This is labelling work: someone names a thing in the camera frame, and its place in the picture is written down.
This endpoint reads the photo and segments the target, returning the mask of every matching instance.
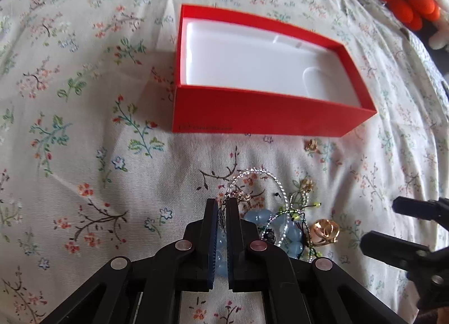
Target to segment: floral bedsheet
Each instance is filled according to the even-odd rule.
[[[338,139],[171,133],[182,3],[345,43],[378,114]],[[364,257],[359,243],[372,229],[448,243],[436,224],[391,210],[399,195],[448,195],[448,100],[423,45],[376,0],[1,0],[0,17],[0,323],[39,323],[111,257],[155,254],[201,218],[206,198],[221,200],[237,170],[262,165],[289,193],[313,183],[321,206],[309,222],[341,226],[320,253],[413,320],[405,273]],[[242,107],[248,122],[264,116]],[[242,185],[251,207],[280,207],[269,180]],[[220,277],[209,294],[186,293],[181,315],[264,322],[260,295],[234,294]]]

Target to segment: silver bead chain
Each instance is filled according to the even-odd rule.
[[[287,194],[285,193],[285,189],[282,186],[282,184],[279,182],[278,178],[272,174],[270,171],[267,171],[265,168],[250,168],[250,169],[246,169],[245,171],[240,171],[240,173],[235,176],[232,181],[229,183],[228,189],[226,190],[226,193],[224,195],[224,200],[226,200],[227,198],[231,198],[231,197],[235,197],[237,198],[237,200],[239,201],[249,201],[251,199],[251,196],[249,194],[245,194],[243,193],[243,191],[237,187],[237,181],[241,178],[244,178],[246,176],[249,176],[250,174],[265,174],[267,176],[269,176],[273,181],[276,182],[276,184],[278,185],[279,190],[281,191],[281,198],[283,198],[284,200],[284,204],[285,204],[285,210],[284,211],[280,211],[278,212],[275,216],[271,217],[268,220],[268,224],[266,225],[266,227],[264,228],[264,230],[260,233],[260,238],[262,239],[265,235],[265,233],[267,232],[267,229],[269,228],[270,224],[276,220],[277,218],[279,218],[280,216],[284,215],[284,214],[294,214],[297,213],[300,217],[301,217],[301,222],[303,223],[303,225],[305,226],[306,230],[307,230],[307,243],[309,246],[309,253],[308,253],[308,261],[311,262],[313,260],[312,256],[312,241],[310,238],[310,229],[308,227],[307,221],[305,219],[305,213],[304,210],[298,210],[298,209],[294,209],[293,208],[293,196],[295,196],[295,194],[292,194],[290,197],[290,200],[288,200],[287,198]],[[303,204],[303,206],[308,205],[308,200],[309,200],[309,194],[307,192],[301,191],[298,192],[301,194],[301,197],[303,199],[303,201],[305,202]],[[282,242],[284,241],[284,239],[287,236],[287,229],[288,229],[288,225],[284,226],[284,231],[281,233],[281,239],[278,241],[278,243],[276,244],[278,247],[281,246]]]

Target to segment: gold ring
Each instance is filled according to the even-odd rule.
[[[336,243],[340,227],[332,220],[320,219],[313,223],[310,230],[310,238],[317,247]]]

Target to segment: open box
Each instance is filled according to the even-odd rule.
[[[344,45],[237,11],[183,5],[173,132],[343,136],[376,108]]]

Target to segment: bed sheet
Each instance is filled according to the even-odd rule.
[[[171,133],[182,3],[343,42],[378,114],[342,138]],[[290,193],[315,184],[322,205],[308,221],[341,226],[321,254],[413,320],[405,272],[364,257],[359,243],[372,229],[448,243],[436,224],[391,210],[398,195],[448,195],[448,101],[423,45],[376,0],[1,0],[0,16],[0,322],[39,323],[110,258],[155,254],[201,218],[206,198],[221,200],[237,170],[262,165]],[[204,112],[226,118],[216,104],[205,100]],[[248,122],[266,117],[241,106]],[[280,206],[268,180],[242,183],[263,192],[252,206]],[[181,322],[263,323],[261,310],[258,294],[218,278],[210,294],[184,296]]]

